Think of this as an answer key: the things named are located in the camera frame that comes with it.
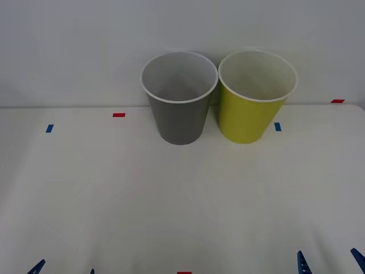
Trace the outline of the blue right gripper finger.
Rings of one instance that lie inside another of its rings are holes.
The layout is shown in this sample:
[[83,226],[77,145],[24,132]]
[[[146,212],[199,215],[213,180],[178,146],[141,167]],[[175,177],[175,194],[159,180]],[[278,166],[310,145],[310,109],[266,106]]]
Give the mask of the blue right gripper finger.
[[360,269],[365,271],[365,257],[356,248],[351,249],[351,254],[353,255]]
[[311,274],[311,269],[307,264],[302,251],[297,252],[297,265],[299,274]]

